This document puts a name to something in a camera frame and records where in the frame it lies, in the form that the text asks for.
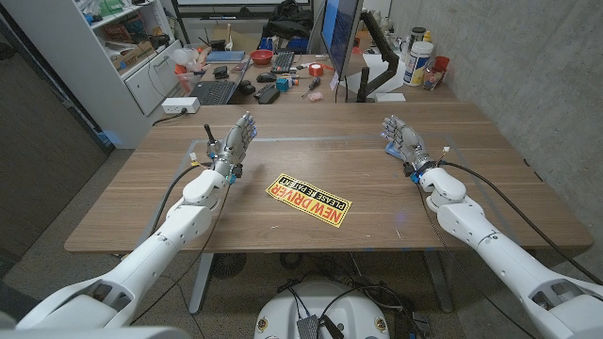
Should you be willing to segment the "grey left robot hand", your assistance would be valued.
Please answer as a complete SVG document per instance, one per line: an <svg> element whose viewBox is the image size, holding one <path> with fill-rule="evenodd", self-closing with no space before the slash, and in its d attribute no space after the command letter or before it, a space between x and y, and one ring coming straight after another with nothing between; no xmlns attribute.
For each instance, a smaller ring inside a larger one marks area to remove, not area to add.
<svg viewBox="0 0 603 339"><path fill-rule="evenodd" d="M214 138L208 124L204 125L204 130L209 138L207 155L212 161L209 168L225 177L240 178L242 161L257 134L254 117L247 111L229 130L223 141Z"/></svg>

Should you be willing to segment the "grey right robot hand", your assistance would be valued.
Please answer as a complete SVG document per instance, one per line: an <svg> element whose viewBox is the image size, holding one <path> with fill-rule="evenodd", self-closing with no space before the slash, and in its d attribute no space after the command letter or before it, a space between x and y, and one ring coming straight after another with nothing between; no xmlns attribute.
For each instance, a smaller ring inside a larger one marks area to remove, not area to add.
<svg viewBox="0 0 603 339"><path fill-rule="evenodd" d="M392 115L384 119L382 127L382 137L388 141L385 152L402 161L406 177L413 177L417 182L427 170L436 166L423 138L406 122Z"/></svg>

